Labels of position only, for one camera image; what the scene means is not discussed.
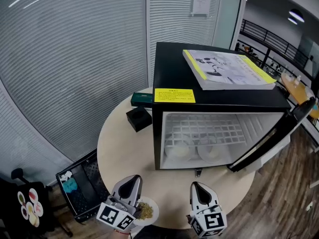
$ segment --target white bowl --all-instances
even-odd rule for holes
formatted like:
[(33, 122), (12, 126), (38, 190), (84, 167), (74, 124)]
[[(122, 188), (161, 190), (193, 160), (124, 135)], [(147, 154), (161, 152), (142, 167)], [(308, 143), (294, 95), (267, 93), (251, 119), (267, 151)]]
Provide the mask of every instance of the white bowl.
[(174, 161), (189, 161), (195, 155), (194, 142), (187, 136), (182, 135), (182, 140), (179, 140), (174, 146), (167, 146), (167, 141), (172, 140), (172, 136), (165, 142), (164, 151), (167, 157)]
[(223, 154), (228, 157), (229, 149), (227, 145), (201, 145), (197, 147), (197, 152), (207, 163), (215, 163), (223, 158)]

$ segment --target warning sticker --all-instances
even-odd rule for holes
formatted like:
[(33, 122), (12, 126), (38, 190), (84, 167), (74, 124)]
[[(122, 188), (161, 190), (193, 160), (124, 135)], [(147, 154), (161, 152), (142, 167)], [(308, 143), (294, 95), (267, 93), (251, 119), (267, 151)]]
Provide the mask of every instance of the warning sticker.
[(193, 90), (155, 89), (155, 102), (158, 103), (195, 103)]

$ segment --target book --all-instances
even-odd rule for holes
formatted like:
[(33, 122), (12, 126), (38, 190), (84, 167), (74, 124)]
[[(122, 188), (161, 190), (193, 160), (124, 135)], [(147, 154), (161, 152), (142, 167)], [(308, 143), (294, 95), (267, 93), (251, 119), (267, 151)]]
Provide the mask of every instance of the book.
[(245, 55), (183, 50), (203, 90), (272, 90), (276, 80)]

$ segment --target wooden table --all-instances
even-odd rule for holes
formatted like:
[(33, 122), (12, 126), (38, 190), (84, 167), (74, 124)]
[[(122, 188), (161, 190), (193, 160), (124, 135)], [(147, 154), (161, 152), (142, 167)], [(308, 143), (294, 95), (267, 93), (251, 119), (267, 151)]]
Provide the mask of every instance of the wooden table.
[[(305, 85), (301, 82), (298, 85), (294, 84), (295, 78), (293, 77), (292, 81), (289, 81), (286, 76), (287, 74), (282, 73), (281, 79), (283, 81), (284, 86), (288, 90), (288, 92), (293, 96), (293, 98), (297, 101), (299, 105), (301, 105), (303, 102), (308, 100), (308, 97), (306, 95)], [(319, 119), (319, 108), (317, 105), (314, 105), (314, 108), (309, 114), (314, 119)]]
[[(152, 89), (142, 90), (151, 93)], [(152, 198), (159, 206), (154, 225), (170, 229), (188, 229), (186, 215), (190, 185), (199, 181), (218, 195), (222, 209), (229, 213), (247, 194), (255, 172), (233, 173), (226, 166), (204, 168), (199, 178), (194, 169), (155, 170), (152, 125), (135, 132), (127, 120), (132, 109), (131, 97), (122, 101), (106, 119), (98, 141), (98, 165), (105, 186), (112, 191), (116, 182), (139, 174), (143, 179), (142, 196)]]

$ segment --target mini fridge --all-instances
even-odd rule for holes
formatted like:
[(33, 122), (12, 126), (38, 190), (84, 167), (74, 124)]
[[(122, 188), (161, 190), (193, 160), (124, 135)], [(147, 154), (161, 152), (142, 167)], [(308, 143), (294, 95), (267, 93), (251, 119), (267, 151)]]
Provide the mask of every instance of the mini fridge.
[(290, 112), (278, 87), (203, 91), (183, 57), (184, 49), (237, 53), (211, 46), (157, 43), (153, 93), (192, 91), (194, 100), (153, 99), (156, 169), (259, 168), (257, 163), (263, 164), (289, 143), (290, 133), (313, 106), (307, 102)]

